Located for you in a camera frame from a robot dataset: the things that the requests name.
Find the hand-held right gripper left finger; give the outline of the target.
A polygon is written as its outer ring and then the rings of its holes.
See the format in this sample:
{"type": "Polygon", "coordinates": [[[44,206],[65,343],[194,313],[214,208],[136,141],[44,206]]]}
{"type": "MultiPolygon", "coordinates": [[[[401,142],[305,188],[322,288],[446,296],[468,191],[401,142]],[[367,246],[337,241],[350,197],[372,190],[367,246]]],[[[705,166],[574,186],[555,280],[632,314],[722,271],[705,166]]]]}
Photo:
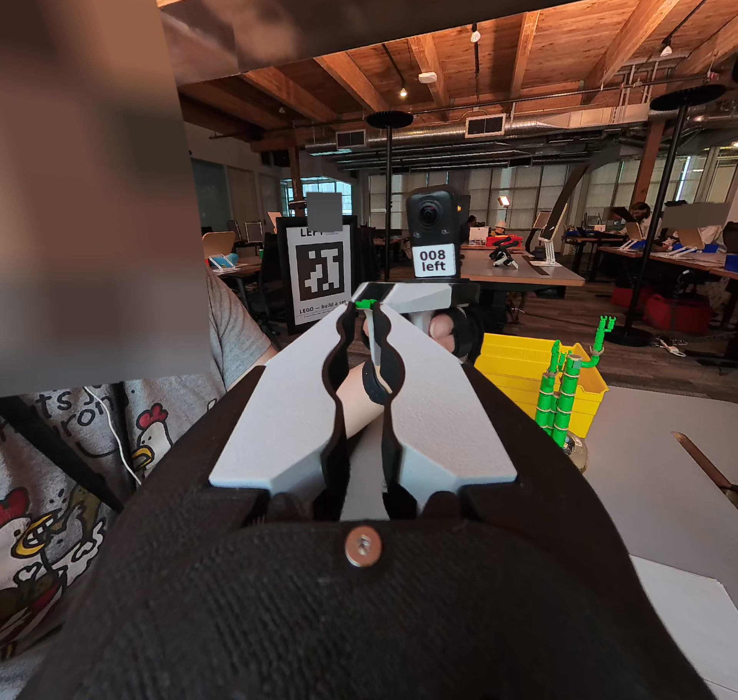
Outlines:
{"type": "Polygon", "coordinates": [[[350,474],[343,406],[354,306],[340,306],[264,366],[209,483],[291,493],[337,520],[350,474]]]}

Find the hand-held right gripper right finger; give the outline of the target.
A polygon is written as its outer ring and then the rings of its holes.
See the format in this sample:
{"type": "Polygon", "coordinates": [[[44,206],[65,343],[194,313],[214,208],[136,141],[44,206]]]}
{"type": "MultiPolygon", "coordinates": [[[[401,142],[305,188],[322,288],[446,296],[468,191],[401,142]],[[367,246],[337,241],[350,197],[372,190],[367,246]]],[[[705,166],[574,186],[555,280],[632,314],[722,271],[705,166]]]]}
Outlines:
{"type": "Polygon", "coordinates": [[[384,408],[384,508],[415,518],[437,492],[517,478],[500,437],[466,375],[468,367],[388,303],[372,308],[384,408]]]}

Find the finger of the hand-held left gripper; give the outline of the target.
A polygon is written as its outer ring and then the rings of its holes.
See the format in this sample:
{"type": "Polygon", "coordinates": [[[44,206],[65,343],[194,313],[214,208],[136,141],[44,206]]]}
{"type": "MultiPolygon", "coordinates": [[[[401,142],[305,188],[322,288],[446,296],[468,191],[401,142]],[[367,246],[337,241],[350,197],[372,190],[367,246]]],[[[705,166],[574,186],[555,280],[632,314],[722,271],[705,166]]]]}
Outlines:
{"type": "Polygon", "coordinates": [[[450,283],[394,283],[379,302],[400,315],[443,310],[451,307],[450,283]]]}
{"type": "Polygon", "coordinates": [[[396,282],[366,282],[361,284],[354,295],[352,296],[352,303],[355,307],[355,301],[364,299],[376,299],[376,306],[381,306],[385,302],[386,298],[392,292],[396,285],[396,282]]]}

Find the yellow plastic bin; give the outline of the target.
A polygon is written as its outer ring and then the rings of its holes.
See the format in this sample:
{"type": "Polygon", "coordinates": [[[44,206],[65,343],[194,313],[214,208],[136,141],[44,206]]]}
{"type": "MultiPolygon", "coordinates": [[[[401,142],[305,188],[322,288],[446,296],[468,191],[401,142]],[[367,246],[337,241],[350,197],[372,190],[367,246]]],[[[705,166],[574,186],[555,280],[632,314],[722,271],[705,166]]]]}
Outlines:
{"type": "MultiPolygon", "coordinates": [[[[540,380],[550,364],[552,340],[485,334],[475,368],[530,418],[537,412],[540,380]]],[[[608,386],[597,367],[582,369],[569,430],[585,438],[608,386]]]]}

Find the person's left forearm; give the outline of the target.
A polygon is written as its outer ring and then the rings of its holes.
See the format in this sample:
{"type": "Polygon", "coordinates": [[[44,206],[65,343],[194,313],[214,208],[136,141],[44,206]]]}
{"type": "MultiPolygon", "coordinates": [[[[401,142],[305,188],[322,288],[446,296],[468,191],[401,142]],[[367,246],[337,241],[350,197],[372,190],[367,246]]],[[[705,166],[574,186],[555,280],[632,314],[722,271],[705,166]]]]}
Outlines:
{"type": "Polygon", "coordinates": [[[382,416],[384,406],[373,402],[364,390],[363,365],[352,368],[337,390],[344,414],[346,438],[354,437],[382,416]]]}

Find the green lego bamboo model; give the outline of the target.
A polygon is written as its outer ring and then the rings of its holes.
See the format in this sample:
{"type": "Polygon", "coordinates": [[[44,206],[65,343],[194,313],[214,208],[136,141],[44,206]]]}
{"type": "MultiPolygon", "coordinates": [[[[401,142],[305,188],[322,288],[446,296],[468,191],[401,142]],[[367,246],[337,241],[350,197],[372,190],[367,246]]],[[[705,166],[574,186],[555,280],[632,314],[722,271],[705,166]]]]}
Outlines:
{"type": "Polygon", "coordinates": [[[613,316],[600,317],[589,360],[583,360],[582,356],[572,352],[562,352],[560,340],[555,340],[549,366],[540,379],[534,420],[580,473],[586,471],[588,449],[584,438],[570,429],[573,405],[582,370],[597,367],[604,352],[604,337],[613,331],[615,323],[613,316]]]}

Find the person's left hand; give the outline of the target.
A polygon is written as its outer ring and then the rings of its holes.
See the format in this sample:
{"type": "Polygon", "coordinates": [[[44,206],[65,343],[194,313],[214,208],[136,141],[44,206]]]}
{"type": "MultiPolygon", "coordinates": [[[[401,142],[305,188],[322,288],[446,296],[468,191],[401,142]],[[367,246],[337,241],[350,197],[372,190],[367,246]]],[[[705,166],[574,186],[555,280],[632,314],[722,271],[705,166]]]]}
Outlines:
{"type": "Polygon", "coordinates": [[[447,313],[434,315],[429,323],[429,336],[449,353],[456,355],[455,322],[447,313]]]}

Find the black framed tag sign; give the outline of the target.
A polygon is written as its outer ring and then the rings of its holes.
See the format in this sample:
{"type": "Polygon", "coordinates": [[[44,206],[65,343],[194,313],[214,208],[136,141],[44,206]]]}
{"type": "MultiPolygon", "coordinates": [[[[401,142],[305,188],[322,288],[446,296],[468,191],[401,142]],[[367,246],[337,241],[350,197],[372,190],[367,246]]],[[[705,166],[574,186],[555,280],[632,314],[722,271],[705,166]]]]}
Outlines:
{"type": "Polygon", "coordinates": [[[304,332],[340,305],[358,286],[358,225],[355,215],[342,217],[338,232],[314,232],[305,218],[276,220],[291,335],[304,332]]]}

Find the black pole stand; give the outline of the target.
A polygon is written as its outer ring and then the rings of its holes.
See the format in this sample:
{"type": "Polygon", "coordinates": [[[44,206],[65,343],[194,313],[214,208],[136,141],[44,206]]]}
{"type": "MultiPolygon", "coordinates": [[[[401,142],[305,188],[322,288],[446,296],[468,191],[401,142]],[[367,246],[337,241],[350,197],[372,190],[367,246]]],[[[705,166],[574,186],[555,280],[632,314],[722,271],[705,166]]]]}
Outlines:
{"type": "Polygon", "coordinates": [[[375,112],[366,117],[366,123],[385,132],[385,228],[384,228],[384,282],[391,273],[391,212],[392,212],[392,137],[394,131],[409,127],[413,115],[397,111],[375,112]]]}
{"type": "Polygon", "coordinates": [[[638,314],[638,303],[643,287],[643,277],[647,269],[652,245],[658,230],[658,220],[662,212],[664,199],[667,195],[669,179],[674,166],[676,152],[678,150],[678,142],[686,121],[687,111],[693,106],[705,105],[716,100],[718,97],[723,95],[725,91],[726,87],[722,84],[706,84],[667,93],[652,101],[653,110],[657,112],[677,110],[678,114],[675,119],[669,151],[663,167],[658,194],[652,211],[650,228],[647,234],[647,242],[641,252],[641,261],[638,266],[636,280],[632,288],[632,298],[628,308],[628,313],[624,323],[622,325],[614,325],[613,329],[607,335],[607,340],[610,343],[626,347],[645,347],[652,341],[652,335],[649,332],[640,328],[635,328],[633,323],[635,322],[635,318],[638,314]]]}

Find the wooden top desk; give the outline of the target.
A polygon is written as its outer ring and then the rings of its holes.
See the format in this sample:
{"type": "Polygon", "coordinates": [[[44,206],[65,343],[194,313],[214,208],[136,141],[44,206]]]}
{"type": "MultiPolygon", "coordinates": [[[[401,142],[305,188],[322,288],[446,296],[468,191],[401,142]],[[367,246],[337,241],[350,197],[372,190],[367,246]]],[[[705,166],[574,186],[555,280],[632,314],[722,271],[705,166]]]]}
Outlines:
{"type": "MultiPolygon", "coordinates": [[[[623,250],[621,248],[599,247],[598,252],[625,258],[626,260],[641,260],[641,252],[632,250],[623,250]]],[[[677,254],[669,252],[653,252],[649,259],[655,262],[668,263],[678,265],[688,269],[709,272],[712,275],[721,278],[729,278],[737,281],[737,273],[728,270],[725,267],[725,261],[728,257],[725,253],[704,253],[692,252],[686,254],[677,254]]]]}

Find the brown wooden strip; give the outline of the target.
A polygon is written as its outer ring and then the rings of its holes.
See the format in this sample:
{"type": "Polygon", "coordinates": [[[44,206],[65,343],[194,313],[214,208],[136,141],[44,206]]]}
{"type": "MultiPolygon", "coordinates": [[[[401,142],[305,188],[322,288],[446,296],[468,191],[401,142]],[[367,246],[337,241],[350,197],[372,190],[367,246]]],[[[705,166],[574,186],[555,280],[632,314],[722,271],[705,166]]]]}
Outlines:
{"type": "Polygon", "coordinates": [[[695,461],[700,469],[710,478],[713,484],[725,495],[725,497],[737,508],[737,484],[733,483],[708,459],[702,450],[684,433],[672,431],[680,446],[695,461]]]}

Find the metal air duct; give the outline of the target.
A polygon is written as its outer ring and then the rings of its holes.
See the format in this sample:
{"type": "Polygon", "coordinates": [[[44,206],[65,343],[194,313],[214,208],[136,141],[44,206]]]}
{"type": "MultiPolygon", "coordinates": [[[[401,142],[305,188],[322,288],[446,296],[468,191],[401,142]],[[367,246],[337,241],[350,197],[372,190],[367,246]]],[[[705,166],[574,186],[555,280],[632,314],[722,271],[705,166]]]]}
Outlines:
{"type": "Polygon", "coordinates": [[[632,125],[648,121],[650,113],[650,105],[644,103],[593,108],[546,117],[516,118],[505,122],[504,134],[508,136],[632,125]]]}

